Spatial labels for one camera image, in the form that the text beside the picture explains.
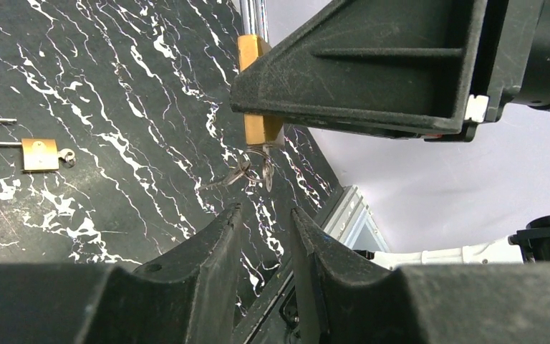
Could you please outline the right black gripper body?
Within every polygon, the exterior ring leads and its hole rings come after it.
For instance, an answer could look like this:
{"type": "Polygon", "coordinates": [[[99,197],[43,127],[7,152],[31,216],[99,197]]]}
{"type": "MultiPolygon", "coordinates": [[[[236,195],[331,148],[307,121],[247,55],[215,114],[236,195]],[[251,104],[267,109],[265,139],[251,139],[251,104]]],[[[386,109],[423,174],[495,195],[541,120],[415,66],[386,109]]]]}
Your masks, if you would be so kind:
{"type": "Polygon", "coordinates": [[[488,1],[471,94],[488,97],[485,123],[510,103],[550,112],[550,1],[488,1]]]}

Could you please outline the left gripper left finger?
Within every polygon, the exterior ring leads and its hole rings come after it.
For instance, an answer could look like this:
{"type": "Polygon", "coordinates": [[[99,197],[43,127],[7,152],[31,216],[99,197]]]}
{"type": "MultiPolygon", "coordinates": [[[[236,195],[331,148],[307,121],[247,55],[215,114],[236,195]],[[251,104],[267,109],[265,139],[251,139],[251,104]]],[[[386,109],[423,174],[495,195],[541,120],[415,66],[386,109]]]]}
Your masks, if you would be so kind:
{"type": "Polygon", "coordinates": [[[242,206],[133,271],[0,264],[0,343],[230,343],[242,206]]]}

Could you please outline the small brass padlock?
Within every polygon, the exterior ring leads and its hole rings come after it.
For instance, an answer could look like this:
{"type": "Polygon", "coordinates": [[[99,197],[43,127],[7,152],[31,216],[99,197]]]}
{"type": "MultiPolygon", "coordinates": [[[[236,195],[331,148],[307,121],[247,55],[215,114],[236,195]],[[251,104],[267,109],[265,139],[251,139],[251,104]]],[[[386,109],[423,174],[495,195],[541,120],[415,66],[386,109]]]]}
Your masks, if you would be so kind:
{"type": "MultiPolygon", "coordinates": [[[[13,125],[15,118],[0,118],[0,125],[13,125]]],[[[19,141],[0,141],[0,148],[20,148],[25,172],[57,171],[59,151],[55,139],[23,138],[19,141]]]]}

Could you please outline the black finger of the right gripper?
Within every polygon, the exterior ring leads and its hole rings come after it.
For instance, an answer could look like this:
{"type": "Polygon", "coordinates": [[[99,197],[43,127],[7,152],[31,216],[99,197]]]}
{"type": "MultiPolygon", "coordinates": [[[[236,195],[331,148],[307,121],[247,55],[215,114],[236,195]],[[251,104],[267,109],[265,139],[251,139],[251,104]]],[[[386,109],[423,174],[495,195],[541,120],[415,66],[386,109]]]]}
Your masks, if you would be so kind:
{"type": "Polygon", "coordinates": [[[388,138],[463,129],[485,1],[332,1],[245,69],[236,112],[388,138]]]}

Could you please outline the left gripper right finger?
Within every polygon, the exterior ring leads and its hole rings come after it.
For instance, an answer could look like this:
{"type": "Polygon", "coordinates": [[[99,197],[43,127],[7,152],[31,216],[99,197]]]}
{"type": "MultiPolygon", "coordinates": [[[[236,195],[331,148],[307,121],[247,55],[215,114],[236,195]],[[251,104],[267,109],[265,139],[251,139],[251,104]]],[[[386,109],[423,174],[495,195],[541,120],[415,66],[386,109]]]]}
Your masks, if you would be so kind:
{"type": "Polygon", "coordinates": [[[303,343],[550,343],[550,262],[390,270],[291,218],[303,343]]]}

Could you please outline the small silver key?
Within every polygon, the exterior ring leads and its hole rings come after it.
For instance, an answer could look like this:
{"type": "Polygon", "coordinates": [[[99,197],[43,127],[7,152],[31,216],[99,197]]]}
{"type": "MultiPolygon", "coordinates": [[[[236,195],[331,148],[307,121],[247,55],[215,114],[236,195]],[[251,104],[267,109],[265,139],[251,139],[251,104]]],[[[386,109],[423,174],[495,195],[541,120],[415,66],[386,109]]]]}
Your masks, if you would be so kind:
{"type": "Polygon", "coordinates": [[[76,165],[76,154],[72,149],[64,148],[58,152],[59,159],[63,160],[63,164],[68,168],[76,165]]]}

